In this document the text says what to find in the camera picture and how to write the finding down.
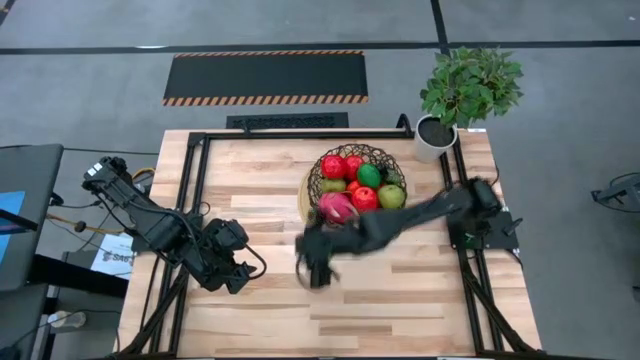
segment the red apple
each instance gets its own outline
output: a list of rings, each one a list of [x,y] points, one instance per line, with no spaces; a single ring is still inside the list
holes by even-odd
[[[363,186],[353,193],[351,202],[359,212],[375,210],[378,208],[378,195],[372,188]]]
[[[358,180],[352,181],[351,183],[349,183],[349,186],[347,186],[347,196],[351,198],[353,196],[353,193],[355,193],[356,190],[358,190],[361,187],[362,185],[360,185]]]
[[[357,155],[349,155],[344,161],[347,163],[347,174],[346,177],[348,180],[357,180],[358,179],[358,168],[360,165],[364,164],[364,160],[360,156]]]
[[[327,179],[342,179],[347,172],[347,164],[340,155],[327,155],[322,159],[322,175]]]

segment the green fruit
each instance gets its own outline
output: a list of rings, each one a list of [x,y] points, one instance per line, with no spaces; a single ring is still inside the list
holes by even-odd
[[[347,183],[342,179],[323,179],[322,180],[322,193],[328,192],[343,192],[347,189]]]
[[[358,168],[358,182],[361,185],[375,189],[380,186],[380,181],[382,181],[382,177],[375,166],[371,164],[360,165]]]
[[[385,209],[400,209],[407,195],[397,185],[385,185],[378,190],[378,200]]]
[[[402,183],[402,177],[397,172],[390,170],[387,176],[384,178],[387,184],[400,185]]]

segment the wooden table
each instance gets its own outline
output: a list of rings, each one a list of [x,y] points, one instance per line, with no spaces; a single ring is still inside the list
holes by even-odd
[[[161,206],[175,206],[188,133],[165,133],[151,192]],[[487,134],[461,131],[460,138],[469,177],[494,179],[496,169]],[[179,357],[474,353],[458,260],[450,248],[444,219],[403,233],[372,256],[334,259],[332,264],[342,278],[325,291],[310,293],[298,284],[294,238],[304,227],[297,209],[298,188],[320,156],[349,142],[383,148],[396,158],[406,176],[408,203],[429,198],[443,187],[439,162],[414,160],[410,140],[211,143],[203,191],[211,211],[205,218],[237,219],[269,267],[264,277],[250,282],[237,295],[229,295],[226,289],[208,292],[191,279]],[[191,195],[198,151],[190,177]],[[499,184],[495,189],[501,195]],[[520,266],[501,250],[486,251],[486,258],[496,305],[525,341],[539,347]],[[119,328],[123,345],[138,332],[154,259],[152,254],[136,258]],[[236,259],[259,265],[246,251],[237,253]],[[157,301],[159,272],[151,304]],[[486,314],[481,305],[478,307],[489,349]],[[172,314],[170,310],[164,322],[161,350],[168,347]]]

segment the green apple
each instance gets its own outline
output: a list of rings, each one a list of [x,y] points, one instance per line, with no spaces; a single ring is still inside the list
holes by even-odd
[[[385,185],[378,190],[380,205],[385,209],[400,209],[407,195],[398,185]]]
[[[347,189],[347,183],[342,179],[323,179],[322,193],[343,192]]]

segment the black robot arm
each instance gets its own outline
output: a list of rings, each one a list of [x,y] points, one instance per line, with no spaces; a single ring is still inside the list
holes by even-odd
[[[104,157],[85,174],[82,187],[123,209],[134,223],[125,231],[142,239],[173,266],[183,265],[209,291],[226,285],[237,293],[251,279],[255,267],[237,264],[233,252],[249,238],[237,221],[213,219],[201,230],[202,216],[182,214],[158,206],[133,186],[124,160]]]
[[[473,179],[468,186],[440,192],[428,201],[406,209],[365,212],[339,229],[323,226],[321,217],[296,239],[298,263],[309,272],[312,289],[331,283],[336,275],[329,267],[333,255],[363,255],[384,249],[401,232],[441,216],[456,222],[472,223],[500,211],[500,202],[484,180]]]

